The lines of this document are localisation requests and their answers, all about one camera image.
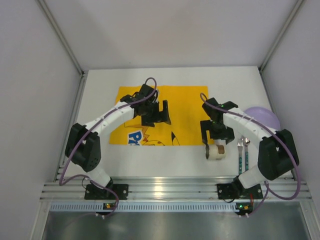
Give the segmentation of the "fork with green handle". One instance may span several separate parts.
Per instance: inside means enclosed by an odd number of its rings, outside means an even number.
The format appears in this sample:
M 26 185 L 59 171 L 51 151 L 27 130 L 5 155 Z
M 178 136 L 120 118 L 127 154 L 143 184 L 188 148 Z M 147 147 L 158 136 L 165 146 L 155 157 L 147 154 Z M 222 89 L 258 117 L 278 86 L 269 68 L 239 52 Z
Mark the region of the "fork with green handle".
M 244 140 L 243 140 L 243 138 L 239 138 L 238 142 L 237 142 L 238 174 L 239 175 L 243 172 L 243 147 L 244 147 Z

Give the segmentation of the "metal cup with brown band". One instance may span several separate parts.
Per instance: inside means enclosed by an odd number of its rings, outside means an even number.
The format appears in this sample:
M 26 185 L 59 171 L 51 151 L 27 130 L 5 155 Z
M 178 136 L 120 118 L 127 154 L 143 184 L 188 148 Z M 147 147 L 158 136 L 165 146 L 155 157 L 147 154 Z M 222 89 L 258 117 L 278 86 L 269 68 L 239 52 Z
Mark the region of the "metal cup with brown band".
M 205 146 L 205 158 L 208 161 L 222 160 L 226 157 L 226 149 L 221 144 L 211 144 Z

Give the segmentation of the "yellow cartoon placemat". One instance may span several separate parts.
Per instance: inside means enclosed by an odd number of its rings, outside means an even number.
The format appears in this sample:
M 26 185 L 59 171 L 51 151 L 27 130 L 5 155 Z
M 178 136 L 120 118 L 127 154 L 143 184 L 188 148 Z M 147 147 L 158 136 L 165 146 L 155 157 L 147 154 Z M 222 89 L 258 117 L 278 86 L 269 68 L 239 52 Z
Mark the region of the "yellow cartoon placemat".
M 159 91 L 159 108 L 168 101 L 171 124 L 156 123 L 155 127 L 142 126 L 141 117 L 126 121 L 109 136 L 111 145 L 131 146 L 201 146 L 202 134 L 200 121 L 209 117 L 202 109 L 200 94 L 208 95 L 208 87 L 162 85 Z

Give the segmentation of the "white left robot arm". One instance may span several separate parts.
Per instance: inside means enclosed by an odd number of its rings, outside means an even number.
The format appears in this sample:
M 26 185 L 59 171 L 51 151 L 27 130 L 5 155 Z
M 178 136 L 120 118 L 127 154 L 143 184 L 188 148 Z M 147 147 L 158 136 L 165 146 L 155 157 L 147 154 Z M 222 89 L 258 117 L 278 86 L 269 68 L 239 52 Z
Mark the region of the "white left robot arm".
M 105 189 L 112 178 L 102 167 L 101 137 L 112 133 L 117 127 L 137 116 L 150 116 L 157 104 L 157 86 L 144 83 L 140 90 L 123 96 L 114 107 L 96 119 L 85 124 L 75 123 L 69 132 L 65 148 L 67 163 L 61 174 L 59 184 L 65 185 L 77 175 L 64 178 L 70 163 L 80 167 L 95 186 Z

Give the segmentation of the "spoon with green handle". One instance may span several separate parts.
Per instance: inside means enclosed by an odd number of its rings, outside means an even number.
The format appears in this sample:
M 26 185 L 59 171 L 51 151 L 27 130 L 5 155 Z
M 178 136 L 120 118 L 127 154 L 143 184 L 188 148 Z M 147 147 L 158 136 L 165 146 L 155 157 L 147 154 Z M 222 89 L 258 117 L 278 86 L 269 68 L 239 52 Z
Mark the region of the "spoon with green handle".
M 245 171 L 249 170 L 249 144 L 250 140 L 248 138 L 244 138 Z

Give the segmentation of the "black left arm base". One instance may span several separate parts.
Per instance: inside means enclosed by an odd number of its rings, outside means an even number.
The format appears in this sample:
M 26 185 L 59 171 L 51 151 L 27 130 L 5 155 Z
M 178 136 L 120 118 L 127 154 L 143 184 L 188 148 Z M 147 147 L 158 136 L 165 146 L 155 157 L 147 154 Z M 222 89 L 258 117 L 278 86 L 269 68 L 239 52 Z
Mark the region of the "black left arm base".
M 122 183 L 113 183 L 110 188 L 113 191 L 119 200 L 127 200 L 129 194 L 129 185 Z M 95 186 L 90 183 L 85 187 L 85 200 L 116 200 L 116 196 L 102 188 Z

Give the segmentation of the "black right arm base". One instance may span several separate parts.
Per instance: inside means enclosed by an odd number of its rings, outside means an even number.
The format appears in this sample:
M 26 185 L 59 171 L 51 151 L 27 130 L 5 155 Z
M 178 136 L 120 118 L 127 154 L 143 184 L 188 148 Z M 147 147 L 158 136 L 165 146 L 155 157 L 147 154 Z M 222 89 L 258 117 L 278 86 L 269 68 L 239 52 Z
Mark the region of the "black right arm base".
M 243 188 L 240 183 L 217 183 L 217 194 L 219 200 L 227 202 L 231 200 L 261 200 L 263 192 L 260 184 L 256 184 L 250 188 Z

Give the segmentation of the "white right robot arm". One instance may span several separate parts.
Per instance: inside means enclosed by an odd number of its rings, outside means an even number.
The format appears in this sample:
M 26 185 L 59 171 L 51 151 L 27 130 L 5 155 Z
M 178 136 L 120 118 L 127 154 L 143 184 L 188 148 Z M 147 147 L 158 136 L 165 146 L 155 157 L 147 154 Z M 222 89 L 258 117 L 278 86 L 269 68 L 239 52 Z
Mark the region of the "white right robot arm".
M 289 130 L 267 127 L 246 115 L 231 101 L 219 104 L 212 97 L 204 100 L 202 108 L 210 118 L 200 122 L 206 157 L 211 154 L 209 139 L 222 140 L 228 144 L 234 140 L 234 132 L 247 137 L 258 150 L 257 164 L 232 181 L 239 192 L 264 181 L 273 181 L 299 166 L 294 138 Z

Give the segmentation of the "purple plastic plate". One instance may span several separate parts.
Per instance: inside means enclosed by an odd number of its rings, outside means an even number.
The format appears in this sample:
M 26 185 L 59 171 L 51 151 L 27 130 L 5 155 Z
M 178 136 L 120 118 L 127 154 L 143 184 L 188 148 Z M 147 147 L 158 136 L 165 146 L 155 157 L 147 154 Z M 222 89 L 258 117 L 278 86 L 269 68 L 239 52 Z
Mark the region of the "purple plastic plate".
M 266 127 L 280 130 L 281 124 L 278 117 L 269 109 L 261 106 L 249 107 L 244 111 L 250 117 L 265 125 Z

